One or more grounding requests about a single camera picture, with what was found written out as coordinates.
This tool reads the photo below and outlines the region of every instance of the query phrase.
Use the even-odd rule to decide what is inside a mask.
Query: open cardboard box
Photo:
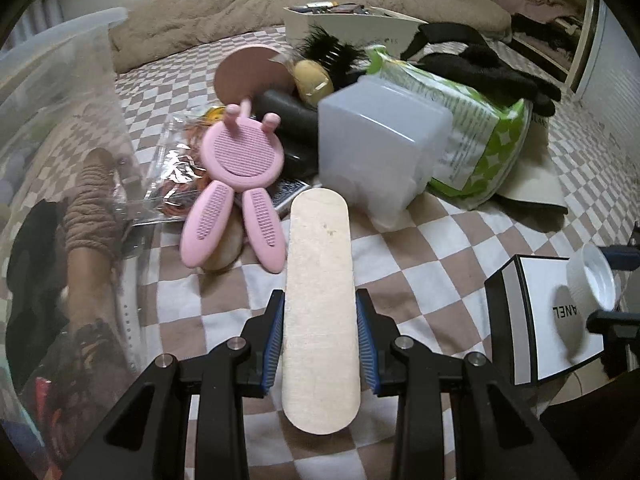
[[[298,46],[309,34],[312,25],[324,28],[341,41],[364,47],[383,44],[392,56],[406,50],[423,20],[400,12],[367,7],[373,14],[303,14],[284,9],[287,42]]]

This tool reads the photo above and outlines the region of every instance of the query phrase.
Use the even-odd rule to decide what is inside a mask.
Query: bed
[[[202,44],[119,77],[116,90],[136,156],[152,160],[162,124],[172,112],[216,104],[212,79],[234,48],[251,43],[286,48],[284,28],[267,28]],[[549,78],[502,43],[492,43],[515,68]],[[614,138],[570,95],[550,124],[550,151],[569,214],[555,218],[505,210],[494,202],[464,211],[430,194],[418,196],[393,229],[381,232],[350,212],[354,280],[377,311],[401,333],[433,351],[491,355],[484,280],[515,253],[570,256],[591,240],[626,244],[638,218],[638,172]],[[287,219],[282,222],[288,233]],[[249,245],[220,275],[187,269],[178,256],[179,224],[156,228],[139,287],[146,362],[161,352],[180,359],[203,354],[263,312],[286,270],[265,272]],[[627,276],[620,274],[624,286]],[[534,393],[543,406],[557,392]],[[360,411],[346,429],[327,436],[302,433],[284,417],[280,373],[270,395],[244,400],[246,449],[252,480],[386,479],[391,465],[396,398],[377,399],[363,386]],[[190,413],[186,471],[193,477],[197,398]],[[443,396],[447,479],[455,476],[449,400]]]

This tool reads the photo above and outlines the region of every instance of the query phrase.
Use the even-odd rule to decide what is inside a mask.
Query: green patterned bag
[[[520,99],[500,106],[477,90],[420,70],[388,54],[384,46],[367,49],[377,75],[446,106],[453,114],[453,131],[431,186],[458,199],[466,208],[488,200],[516,161],[531,119],[531,102]]]

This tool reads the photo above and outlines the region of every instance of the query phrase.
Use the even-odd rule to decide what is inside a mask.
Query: metal screw
[[[483,366],[483,365],[486,364],[486,357],[483,354],[481,354],[480,352],[471,352],[471,353],[466,355],[466,359],[473,366]]]
[[[246,345],[246,341],[242,337],[232,337],[226,342],[226,347],[230,350],[241,350]]]
[[[154,363],[160,368],[167,368],[173,362],[174,356],[172,356],[171,354],[160,354],[154,359]]]
[[[414,345],[414,340],[407,335],[401,335],[400,337],[396,337],[394,343],[396,343],[398,348],[408,350]]]

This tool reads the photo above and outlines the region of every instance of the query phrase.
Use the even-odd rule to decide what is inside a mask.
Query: white box
[[[381,7],[367,9],[375,14],[302,14],[285,7],[287,41],[298,46],[308,36],[311,25],[318,25],[341,41],[359,47],[383,44],[389,54],[399,57],[414,38],[418,25],[425,23]]]
[[[604,350],[566,284],[567,258],[516,254],[485,282],[492,361],[516,385],[536,385]]]

